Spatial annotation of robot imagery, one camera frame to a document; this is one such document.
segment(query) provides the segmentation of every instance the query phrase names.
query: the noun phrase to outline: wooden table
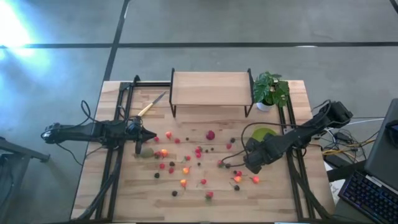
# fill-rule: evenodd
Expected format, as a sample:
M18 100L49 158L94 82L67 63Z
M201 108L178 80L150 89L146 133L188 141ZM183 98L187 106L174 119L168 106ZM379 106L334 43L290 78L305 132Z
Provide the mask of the wooden table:
M113 119L116 98L120 82L105 82L98 103L96 119ZM310 104L303 81L289 81L290 94L297 124L312 118ZM131 115L138 114L141 109L152 102L166 87L135 87L132 99ZM277 108L270 112L253 109L248 118L242 116L241 106L188 106L178 109L178 116L173 118L169 96L165 95L144 116L144 127L158 134L160 142L153 139L143 144L155 151L167 149L169 156L165 159L142 159L134 157L134 143L128 142L124 148L123 164L119 180L118 195L113 220L115 222L273 222L296 221L292 187L286 158L283 157L271 165L264 166L258 174L259 184L252 183L253 176L245 167L237 167L245 175L239 184L240 191L233 190L234 169L220 169L218 160L243 149L240 135L245 125L256 121L279 123ZM258 127L267 127L280 133L279 126L259 125L249 128L244 135L244 142ZM205 138L208 130L216 134L214 140ZM171 131L173 138L179 138L180 144L165 137ZM230 150L226 144L234 137L236 142ZM90 143L88 151L99 145ZM209 149L200 159L194 149L202 146ZM319 148L308 147L304 157L310 188L320 203L330 212L334 211L334 203L329 188L326 170ZM192 160L183 162L184 156L190 155ZM79 216L97 194L106 150L101 149L90 155L83 167L81 179L72 211L72 218ZM176 163L175 172L168 173L169 162ZM154 174L159 171L160 163L166 169L160 171L160 178ZM228 162L240 164L242 156L236 156ZM183 167L191 166L188 175L182 174ZM206 185L198 185L200 179L207 180ZM180 186L180 180L187 179L187 189ZM178 196L173 197L172 191L177 190ZM214 197L208 202L205 192L213 191ZM301 194L303 208L305 200ZM107 211L108 199L105 200L104 211Z

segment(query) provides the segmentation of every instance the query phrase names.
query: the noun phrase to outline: wooden shelf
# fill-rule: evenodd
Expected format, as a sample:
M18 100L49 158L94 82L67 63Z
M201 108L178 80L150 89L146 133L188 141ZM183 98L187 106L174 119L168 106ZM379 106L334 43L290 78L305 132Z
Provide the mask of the wooden shelf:
M250 69L247 72L175 72L173 68L170 86L173 115L174 108L183 105L252 106L252 84Z

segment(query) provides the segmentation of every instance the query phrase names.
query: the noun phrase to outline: potted plant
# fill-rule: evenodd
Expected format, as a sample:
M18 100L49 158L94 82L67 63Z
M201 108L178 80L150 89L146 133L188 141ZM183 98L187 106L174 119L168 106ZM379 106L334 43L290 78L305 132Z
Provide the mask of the potted plant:
M272 105L285 106L289 95L287 81L280 81L282 75L261 73L254 82L254 100L261 111L269 111Z

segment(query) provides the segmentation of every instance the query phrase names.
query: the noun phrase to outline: black metal frame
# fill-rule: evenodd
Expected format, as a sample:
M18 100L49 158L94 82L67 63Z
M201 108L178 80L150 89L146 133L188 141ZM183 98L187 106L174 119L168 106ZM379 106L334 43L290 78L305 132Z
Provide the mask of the black metal frame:
M172 104L172 95L173 95L173 81L174 81L174 72L175 69L172 68L172 77L171 77L171 81L170 81L170 94L169 94L169 103L170 103L170 108L172 109L172 114L173 114L173 118L175 118L175 113L177 111L177 105L173 105ZM251 111L251 108L253 107L254 104L254 93L253 93L253 77L251 75L251 69L248 69L248 74L249 74L249 84L250 84L250 97L251 97L251 105L249 106L249 110L248 110L248 106L244 106L244 117L247 118L249 116L249 113Z

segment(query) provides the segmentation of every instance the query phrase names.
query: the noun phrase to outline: knife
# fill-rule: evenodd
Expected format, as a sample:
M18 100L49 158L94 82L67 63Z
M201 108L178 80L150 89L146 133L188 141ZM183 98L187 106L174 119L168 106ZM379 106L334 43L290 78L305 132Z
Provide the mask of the knife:
M138 113L138 116L144 115L149 110L149 108L151 108L155 103L157 103L165 94L166 94L166 91L164 91L162 94L160 94L160 96L158 96L156 98L156 100L154 100L152 103L150 103L148 106L146 106L142 111L140 111L140 113Z

